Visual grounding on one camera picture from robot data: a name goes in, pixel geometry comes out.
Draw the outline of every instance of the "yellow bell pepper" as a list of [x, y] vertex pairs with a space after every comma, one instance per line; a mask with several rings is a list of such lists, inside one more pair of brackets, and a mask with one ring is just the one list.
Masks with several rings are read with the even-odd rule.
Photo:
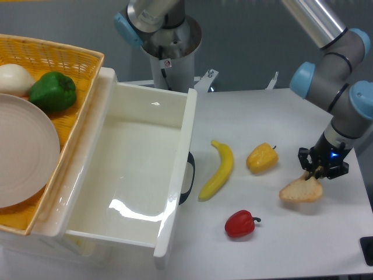
[[276, 151], [268, 144], [257, 146], [246, 159], [246, 166], [254, 174], [274, 166], [279, 160]]

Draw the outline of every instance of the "gray wall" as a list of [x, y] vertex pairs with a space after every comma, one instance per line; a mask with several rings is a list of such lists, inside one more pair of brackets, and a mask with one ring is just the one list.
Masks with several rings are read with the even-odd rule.
[[[72, 44], [105, 54], [105, 67], [114, 68], [120, 81], [151, 79], [150, 65], [141, 50], [129, 47], [115, 31], [112, 18], [128, 0], [55, 0], [0, 3], [0, 33]], [[373, 38], [373, 0], [328, 1], [348, 27]], [[186, 12], [203, 31], [196, 54], [196, 75], [209, 68], [220, 72], [217, 90], [263, 89], [276, 71], [280, 88], [288, 87], [304, 62], [317, 63], [322, 54], [282, 7], [279, 0], [186, 0]], [[349, 82], [373, 81], [373, 54]], [[358, 150], [366, 185], [370, 174], [373, 134]]]

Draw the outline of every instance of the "metal bracket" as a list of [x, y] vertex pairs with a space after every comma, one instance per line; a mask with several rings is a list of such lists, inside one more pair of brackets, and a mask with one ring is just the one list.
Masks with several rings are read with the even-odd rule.
[[198, 93], [206, 93], [209, 91], [211, 84], [218, 76], [219, 72], [214, 69], [208, 70], [203, 77], [201, 77], [200, 81], [195, 84], [194, 89]]

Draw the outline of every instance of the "onion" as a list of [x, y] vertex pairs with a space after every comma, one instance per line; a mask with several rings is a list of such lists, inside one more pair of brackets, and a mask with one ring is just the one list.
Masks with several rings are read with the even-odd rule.
[[18, 64], [0, 66], [0, 93], [24, 97], [34, 83], [33, 77], [22, 66]]

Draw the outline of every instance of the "blue indicator light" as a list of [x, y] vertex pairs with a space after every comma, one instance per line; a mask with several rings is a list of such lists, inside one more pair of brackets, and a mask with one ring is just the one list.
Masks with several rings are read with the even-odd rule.
[[338, 157], [339, 155], [337, 154], [337, 153], [334, 153], [334, 152], [331, 152], [330, 153], [330, 158], [331, 159], [334, 159], [334, 158], [336, 158], [336, 157]]

